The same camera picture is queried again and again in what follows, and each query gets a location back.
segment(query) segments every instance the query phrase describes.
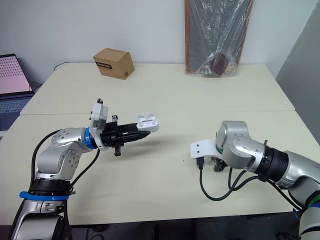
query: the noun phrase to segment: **blue band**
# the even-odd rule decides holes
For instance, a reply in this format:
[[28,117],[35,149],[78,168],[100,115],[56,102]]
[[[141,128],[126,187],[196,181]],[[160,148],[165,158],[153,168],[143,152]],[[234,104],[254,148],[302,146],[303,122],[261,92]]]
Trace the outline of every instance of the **blue band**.
[[95,147],[92,145],[91,139],[90,139],[90,132],[89,127],[87,127],[84,131],[84,141],[83,144],[86,145],[90,149],[95,149]]
[[22,191],[19,194],[20,198],[28,199],[28,200],[35,200],[35,201],[62,201],[67,200],[69,196],[36,196],[29,194],[27,191]]
[[320,202],[312,204],[311,207],[320,208]]

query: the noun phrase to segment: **pink screen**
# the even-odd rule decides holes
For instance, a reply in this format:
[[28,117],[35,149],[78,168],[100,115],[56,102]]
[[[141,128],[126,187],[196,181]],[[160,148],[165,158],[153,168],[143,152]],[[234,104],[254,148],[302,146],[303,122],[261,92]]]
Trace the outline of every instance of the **pink screen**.
[[15,56],[0,57],[0,94],[31,91]]

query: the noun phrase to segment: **white table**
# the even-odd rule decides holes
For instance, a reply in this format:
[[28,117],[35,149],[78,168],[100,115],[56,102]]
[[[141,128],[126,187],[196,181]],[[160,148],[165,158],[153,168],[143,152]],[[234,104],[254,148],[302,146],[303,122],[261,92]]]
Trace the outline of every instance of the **white table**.
[[263,64],[240,65],[234,77],[206,78],[185,74],[183,64],[135,64],[127,80],[100,74],[94,63],[58,68],[22,110],[22,115],[86,114],[101,98],[109,110],[291,111],[293,105]]
[[[131,111],[123,107],[115,109],[119,110],[116,112],[119,124],[134,121]],[[203,195],[199,170],[190,158],[189,146],[198,140],[214,138],[223,120],[244,120],[253,139],[259,142],[267,139],[271,147],[319,161],[320,147],[295,111],[201,111],[190,109],[187,104],[181,104],[178,112],[170,108],[162,110],[165,109],[167,112],[158,115],[158,132],[126,144],[120,157],[115,157],[112,149],[101,152],[98,161],[75,185],[76,195],[69,199],[72,225],[291,211],[292,207],[273,187],[258,180],[220,202]],[[28,190],[31,157],[38,142],[56,129],[86,127],[88,118],[89,114],[45,114],[22,115],[16,120],[0,141],[0,225],[12,223],[22,200],[18,194]],[[39,153],[48,144],[47,141]],[[82,155],[75,176],[95,154],[96,151]],[[221,196],[227,191],[227,169],[214,173],[207,162],[203,175],[208,193]]]

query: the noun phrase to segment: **black cable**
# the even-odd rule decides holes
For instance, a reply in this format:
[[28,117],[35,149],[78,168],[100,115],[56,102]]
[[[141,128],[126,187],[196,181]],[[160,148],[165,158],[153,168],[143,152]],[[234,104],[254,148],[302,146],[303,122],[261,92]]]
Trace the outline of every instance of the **black cable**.
[[41,86],[42,86],[42,85],[36,86],[32,91],[34,91],[34,90],[36,90],[36,89],[40,88]]
[[39,84],[39,85],[42,86],[42,83],[38,83],[38,82],[36,82],[36,81],[32,81],[31,83],[32,83],[32,84]]
[[96,162],[96,160],[99,157],[99,153],[100,153],[100,149],[97,150],[96,155],[95,155],[94,159],[92,160],[92,162],[73,180],[72,183],[70,183],[70,185],[67,189],[67,193],[73,188],[73,186],[76,184],[76,182],[79,180],[79,178],[81,178],[81,176],[83,174],[85,174],[85,172]]
[[302,205],[300,202],[298,202],[297,199],[295,199],[294,196],[292,196],[292,194],[290,193],[290,191],[288,191],[288,194],[289,194],[290,198],[292,199],[292,201],[294,201],[295,204],[297,204],[300,208],[302,208],[303,211],[307,209],[306,206]]
[[55,66],[53,70],[55,71],[56,68],[59,67],[59,66],[62,65],[62,64],[69,64],[69,63],[70,63],[70,62],[68,62],[68,61],[64,61],[64,62],[58,64],[57,66]]
[[259,179],[259,176],[251,176],[248,177],[246,180],[244,180],[242,183],[240,183],[238,186],[236,186],[233,191],[238,191],[239,189],[241,189],[244,185],[246,185],[248,182],[255,180],[255,179]]
[[28,193],[31,193],[31,188],[35,182],[35,168],[36,168],[36,156],[37,156],[37,152],[39,150],[39,148],[41,147],[41,145],[52,135],[56,134],[57,132],[59,132],[61,129],[53,131],[51,133],[49,133],[47,136],[45,136],[39,143],[38,145],[35,147],[34,151],[33,151],[33,155],[32,155],[32,160],[31,160],[31,180],[30,180],[30,186],[29,186],[29,190]]
[[206,190],[204,189],[204,186],[203,186],[203,184],[202,184],[202,169],[200,169],[199,181],[200,181],[201,190],[202,190],[202,192],[204,193],[204,195],[205,195],[208,199],[210,199],[210,200],[212,200],[212,201],[221,201],[221,200],[224,200],[226,197],[228,197],[228,196],[233,192],[236,184],[239,182],[239,179],[240,179],[241,176],[242,176],[243,174],[245,174],[245,173],[246,173],[245,170],[243,170],[242,172],[239,173],[239,175],[238,175],[238,176],[236,177],[236,179],[234,180],[234,183],[232,184],[231,188],[229,189],[229,191],[228,191],[225,195],[223,195],[223,196],[221,196],[221,197],[212,197],[212,196],[210,196],[210,195],[206,192]]
[[272,182],[272,181],[269,180],[269,179],[268,179],[266,182],[269,183],[269,184],[271,184],[271,186],[274,187],[274,188],[278,191],[278,193],[280,193],[281,196],[284,197],[285,200],[287,200],[295,209],[297,209],[299,212],[302,212],[302,209],[301,209],[300,207],[298,207],[293,201],[291,201],[291,199],[288,198],[287,195],[285,195],[285,194],[282,192],[282,190],[281,190],[279,187],[277,187],[277,185],[276,185],[274,182]]
[[72,234],[71,234],[71,229],[70,229],[70,224],[69,224],[69,219],[68,219],[68,200],[63,200],[63,217],[64,217],[64,222],[65,222],[66,232],[68,235],[68,240],[73,240]]
[[97,235],[94,235],[93,237],[91,237],[89,240],[92,240],[94,239],[95,237],[100,237],[101,240],[105,240],[105,237],[102,235],[102,234],[97,234]]
[[10,231],[9,231],[9,235],[8,235],[8,240],[11,240],[12,234],[14,234],[14,230],[15,230],[15,227],[16,227],[16,225],[17,225],[17,221],[18,221],[18,218],[19,218],[20,213],[21,213],[21,211],[22,211],[22,208],[24,207],[25,201],[26,201],[26,199],[24,198],[24,199],[22,200],[20,206],[19,206],[18,211],[17,211],[16,214],[15,214],[13,223],[12,223],[12,225],[11,225],[11,227],[10,227]]
[[89,237],[89,228],[86,229],[85,240],[88,240]]

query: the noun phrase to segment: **cardboard box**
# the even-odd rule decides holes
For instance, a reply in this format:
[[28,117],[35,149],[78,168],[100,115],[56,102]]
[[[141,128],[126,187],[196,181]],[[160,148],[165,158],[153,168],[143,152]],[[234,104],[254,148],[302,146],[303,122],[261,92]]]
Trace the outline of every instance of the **cardboard box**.
[[131,55],[127,51],[105,48],[93,56],[102,75],[126,79],[134,70]]

